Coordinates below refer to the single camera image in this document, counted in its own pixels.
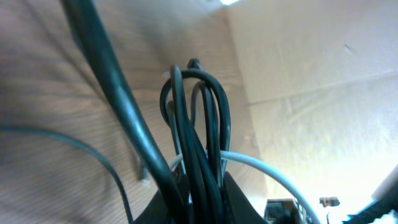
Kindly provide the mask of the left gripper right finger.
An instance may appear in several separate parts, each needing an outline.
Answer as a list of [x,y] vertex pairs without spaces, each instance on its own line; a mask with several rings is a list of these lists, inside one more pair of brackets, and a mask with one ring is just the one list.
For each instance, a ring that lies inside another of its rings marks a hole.
[[255,211],[229,172],[225,172],[223,177],[223,200],[226,224],[267,224]]

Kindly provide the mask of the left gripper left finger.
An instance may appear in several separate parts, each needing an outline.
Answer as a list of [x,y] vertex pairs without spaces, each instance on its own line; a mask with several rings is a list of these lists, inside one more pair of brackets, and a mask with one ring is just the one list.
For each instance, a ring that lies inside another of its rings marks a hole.
[[190,206],[188,205],[190,188],[188,178],[186,175],[183,175],[177,177],[176,181],[184,203],[183,208],[177,209],[178,217],[175,218],[169,213],[161,193],[157,191],[148,206],[134,220],[133,224],[190,223]]

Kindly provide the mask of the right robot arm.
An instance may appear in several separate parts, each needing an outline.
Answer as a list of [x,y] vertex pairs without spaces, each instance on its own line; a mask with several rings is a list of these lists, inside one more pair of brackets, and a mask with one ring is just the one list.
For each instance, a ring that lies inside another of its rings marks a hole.
[[397,223],[397,166],[381,182],[373,193],[374,201],[360,212],[349,215],[344,224],[374,223],[384,215],[392,214]]

